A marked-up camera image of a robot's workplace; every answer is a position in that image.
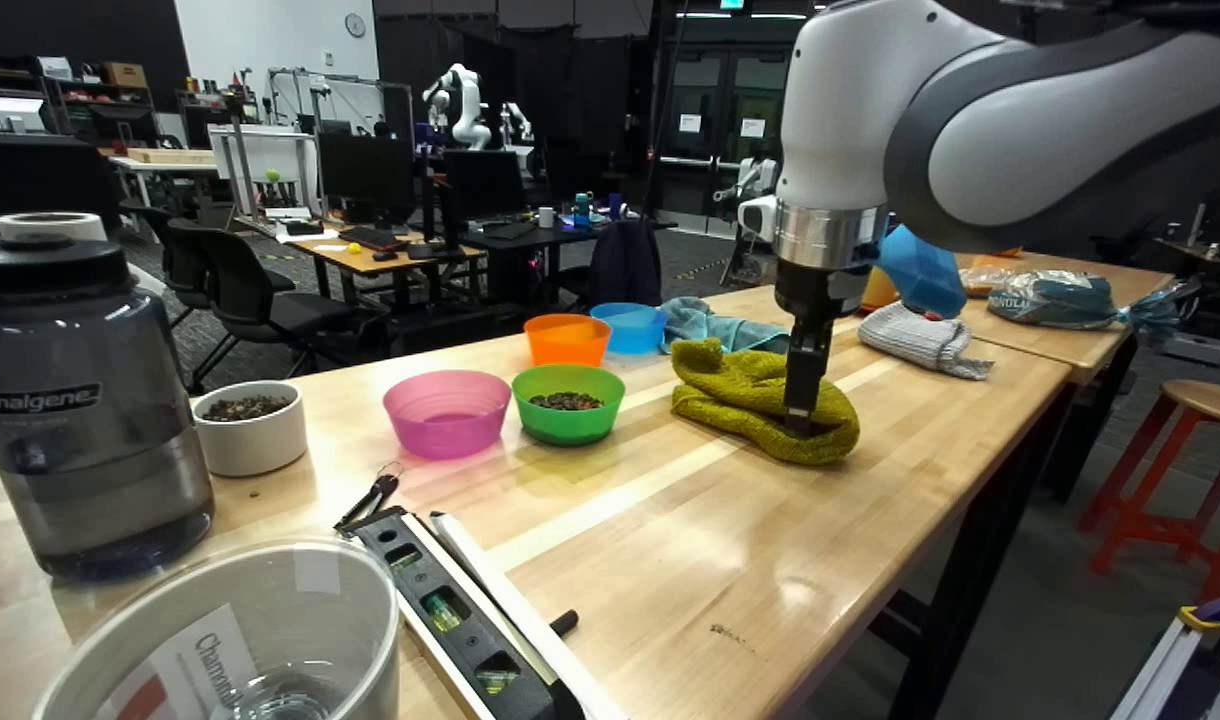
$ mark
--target box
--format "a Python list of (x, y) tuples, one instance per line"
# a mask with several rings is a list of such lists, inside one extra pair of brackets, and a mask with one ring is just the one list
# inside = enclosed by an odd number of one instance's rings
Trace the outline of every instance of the box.
[(138, 63), (105, 63), (105, 80), (115, 86), (115, 89), (146, 89)]

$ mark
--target floor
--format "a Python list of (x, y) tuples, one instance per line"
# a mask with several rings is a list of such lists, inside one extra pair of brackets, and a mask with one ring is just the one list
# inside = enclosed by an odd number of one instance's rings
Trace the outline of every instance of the floor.
[[(259, 257), (310, 290), (306, 260), (288, 249), (256, 244)], [(661, 237), (664, 292), (716, 292), (728, 260), (728, 231), (703, 217), (677, 217), (677, 228)], [(133, 260), (156, 265), (150, 244), (127, 249)], [(196, 316), (179, 329), (179, 355), (192, 369), (210, 344), (216, 324)], [(238, 347), (210, 383), (281, 377), (285, 351)], [(1190, 600), (1198, 571), (1178, 567), (1169, 554), (1125, 554), (1111, 576), (1088, 571), (1096, 547), (1077, 532), (1077, 517), (1107, 476), (1111, 460), (1129, 443), (1132, 430), (1155, 402), (1165, 380), (1197, 377), (1215, 380), (1220, 369), (1169, 362), (1141, 347), (1132, 363), (1132, 388), (1114, 402), (1114, 411), (1080, 476), (1072, 505), (1036, 497), (1023, 529), (1008, 554), (997, 593), (980, 615), (968, 657), (942, 704), (942, 720), (1096, 720), (1107, 716), (1125, 683), (1147, 657), (1155, 633), (1178, 606)], [(1220, 463), (1220, 434), (1202, 434), (1178, 460), (1178, 473), (1165, 483), (1160, 505), (1188, 512), (1198, 489)], [(942, 560), (948, 532), (929, 547), (919, 571), (908, 582), (929, 596)], [(814, 675), (808, 704), (791, 716), (876, 720), (886, 714), (902, 661), (876, 637), (859, 637), (850, 651)]]

